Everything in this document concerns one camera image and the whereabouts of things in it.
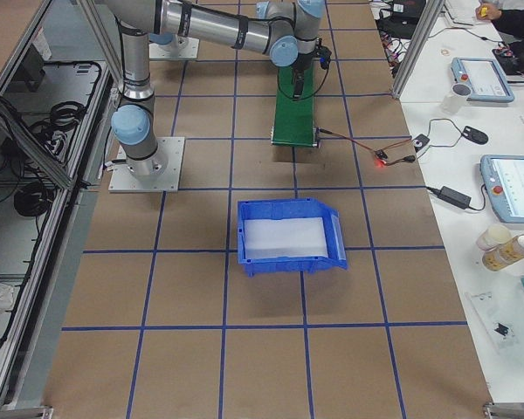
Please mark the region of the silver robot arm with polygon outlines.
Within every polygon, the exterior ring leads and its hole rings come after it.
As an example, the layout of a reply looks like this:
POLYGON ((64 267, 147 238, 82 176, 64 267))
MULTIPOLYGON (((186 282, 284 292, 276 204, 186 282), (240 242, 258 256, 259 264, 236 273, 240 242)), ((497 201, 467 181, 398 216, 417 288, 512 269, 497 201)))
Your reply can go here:
POLYGON ((279 69, 271 142, 316 148, 314 66, 328 70, 331 52, 318 35, 322 1, 261 1, 253 17, 192 1, 109 1, 121 46, 121 106, 111 119, 126 161, 140 180, 179 176, 183 158, 170 150, 176 138, 155 136, 151 61, 197 58, 201 42, 264 55, 279 69))

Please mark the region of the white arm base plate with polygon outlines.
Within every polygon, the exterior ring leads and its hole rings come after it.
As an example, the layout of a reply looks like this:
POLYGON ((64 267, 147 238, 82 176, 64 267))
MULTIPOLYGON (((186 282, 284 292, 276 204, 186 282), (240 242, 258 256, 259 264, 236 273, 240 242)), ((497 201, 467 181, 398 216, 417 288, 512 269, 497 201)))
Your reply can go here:
POLYGON ((151 61, 195 60, 198 56, 200 41, 196 38, 172 37, 154 41, 149 38, 149 59, 151 61))
POLYGON ((128 159, 119 146, 108 190, 114 193, 156 193, 179 190, 183 163, 184 137, 157 137, 157 150, 148 159, 128 159))

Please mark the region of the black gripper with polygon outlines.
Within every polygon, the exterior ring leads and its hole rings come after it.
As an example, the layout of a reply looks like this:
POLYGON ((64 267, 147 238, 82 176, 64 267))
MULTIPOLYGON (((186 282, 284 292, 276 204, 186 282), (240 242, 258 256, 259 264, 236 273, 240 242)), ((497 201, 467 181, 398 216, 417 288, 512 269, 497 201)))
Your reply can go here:
POLYGON ((291 65, 292 68, 292 100, 301 99, 304 90, 305 71, 311 65, 310 53, 299 53, 296 60, 291 65))

